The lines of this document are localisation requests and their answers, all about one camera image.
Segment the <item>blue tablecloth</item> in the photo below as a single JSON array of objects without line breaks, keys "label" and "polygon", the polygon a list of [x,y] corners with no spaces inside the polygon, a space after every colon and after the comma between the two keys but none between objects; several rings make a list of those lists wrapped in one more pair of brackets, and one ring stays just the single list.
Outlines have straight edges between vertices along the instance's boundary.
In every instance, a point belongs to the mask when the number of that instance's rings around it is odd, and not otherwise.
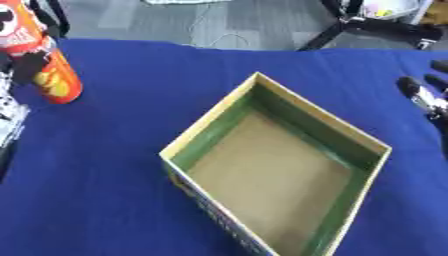
[{"label": "blue tablecloth", "polygon": [[448,255],[448,164],[394,84],[447,52],[243,52],[166,43],[61,43],[82,97],[33,108],[0,186],[2,256],[237,256],[245,251],[169,182],[157,153],[255,71],[393,146],[337,255]]}]

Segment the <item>gray floor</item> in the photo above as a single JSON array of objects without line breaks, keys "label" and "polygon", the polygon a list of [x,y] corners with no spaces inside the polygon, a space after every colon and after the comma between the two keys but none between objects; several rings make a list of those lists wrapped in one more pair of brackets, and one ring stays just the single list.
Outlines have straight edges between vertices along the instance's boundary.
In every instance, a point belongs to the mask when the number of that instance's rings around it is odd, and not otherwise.
[{"label": "gray floor", "polygon": [[[198,47],[293,50],[334,19],[318,0],[233,0],[149,5],[138,0],[60,0],[70,37],[160,40]],[[327,47],[411,48],[403,42],[345,33]],[[448,49],[448,40],[434,47]]]}]

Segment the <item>orange can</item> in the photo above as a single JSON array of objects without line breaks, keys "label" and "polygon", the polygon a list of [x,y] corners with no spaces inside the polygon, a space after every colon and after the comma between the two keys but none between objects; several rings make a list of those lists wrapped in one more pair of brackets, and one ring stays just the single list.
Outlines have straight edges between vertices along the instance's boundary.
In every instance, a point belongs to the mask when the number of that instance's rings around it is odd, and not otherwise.
[{"label": "orange can", "polygon": [[28,52],[46,52],[49,63],[34,82],[51,102],[69,103],[81,94],[82,83],[56,42],[43,34],[46,29],[21,0],[0,0],[0,49],[12,58]]}]

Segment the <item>box bottom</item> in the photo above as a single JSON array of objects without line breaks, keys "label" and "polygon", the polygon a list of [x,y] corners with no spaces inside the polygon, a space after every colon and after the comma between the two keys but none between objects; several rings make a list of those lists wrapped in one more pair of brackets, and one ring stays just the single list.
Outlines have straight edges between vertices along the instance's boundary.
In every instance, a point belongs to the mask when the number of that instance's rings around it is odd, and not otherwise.
[{"label": "box bottom", "polygon": [[254,109],[188,174],[277,253],[289,256],[307,250],[353,172]]}]

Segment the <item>box side panel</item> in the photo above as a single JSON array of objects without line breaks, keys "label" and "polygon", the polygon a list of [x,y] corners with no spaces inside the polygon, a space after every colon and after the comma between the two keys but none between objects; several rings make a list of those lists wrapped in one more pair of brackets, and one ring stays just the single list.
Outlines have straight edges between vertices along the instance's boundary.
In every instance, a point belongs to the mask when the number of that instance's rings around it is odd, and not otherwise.
[{"label": "box side panel", "polygon": [[191,180],[186,179],[186,175],[180,173],[169,161],[165,162],[164,167],[170,175],[171,180],[181,187],[187,195],[191,196],[198,206],[203,209],[217,224],[226,230],[234,239],[254,255],[260,256],[279,256],[255,234],[242,227],[241,223],[236,221],[235,217],[231,217],[229,212],[224,212],[222,206],[218,206],[217,202],[209,196],[197,189]]},{"label": "box side panel", "polygon": [[224,111],[233,105],[235,101],[238,101],[248,91],[252,89],[257,79],[257,74],[252,75],[244,83],[230,92],[220,102],[218,102],[212,109],[204,114],[198,121],[190,126],[185,132],[177,137],[173,142],[166,146],[161,152],[160,156],[163,159],[171,159],[180,150],[182,150],[196,135],[202,132],[210,122],[218,118]]},{"label": "box side panel", "polygon": [[309,116],[321,120],[329,127],[333,128],[341,134],[344,134],[347,138],[351,138],[352,140],[357,141],[360,145],[370,149],[373,152],[376,152],[378,155],[382,155],[390,150],[390,146],[383,143],[382,141],[370,136],[362,130],[359,130],[355,126],[320,108],[319,106],[313,104],[300,95],[297,95],[293,91],[280,85],[279,83],[261,73],[258,73],[257,84],[268,88],[270,91],[279,95],[284,100],[295,105],[297,108],[300,108]]},{"label": "box side panel", "polygon": [[367,193],[370,191],[370,188],[372,187],[373,182],[378,177],[379,172],[383,168],[384,164],[386,163],[386,161],[389,158],[391,153],[392,153],[392,148],[389,147],[384,152],[384,154],[381,156],[381,159],[378,161],[377,165],[375,166],[375,169],[372,171],[372,173],[368,177],[367,181],[364,183],[364,186],[363,186],[361,192],[359,193],[355,202],[352,204],[350,212],[347,215],[347,217],[345,218],[343,225],[339,228],[335,239],[330,243],[330,245],[325,250],[325,253],[323,255],[331,256],[335,253],[339,244],[342,242],[342,239],[344,238],[345,234],[348,232],[350,225],[355,220],[355,217],[358,214],[358,211],[361,208],[361,205],[364,202],[364,199],[367,196]]},{"label": "box side panel", "polygon": [[351,207],[362,191],[367,179],[368,174],[366,172],[353,172],[349,184],[334,202],[313,238],[300,254],[301,256],[324,255],[339,234],[341,226],[350,215]]},{"label": "box side panel", "polygon": [[314,139],[315,144],[319,144],[323,151],[333,154],[333,157],[363,170],[373,170],[380,159],[380,154],[376,151],[345,136],[265,86],[255,86],[253,94],[261,111],[286,127],[292,127],[296,132]]},{"label": "box side panel", "polygon": [[182,170],[188,170],[214,145],[216,145],[232,128],[234,128],[251,110],[252,92],[244,96],[221,113],[215,120],[204,127],[191,141],[177,152],[172,161]]}]

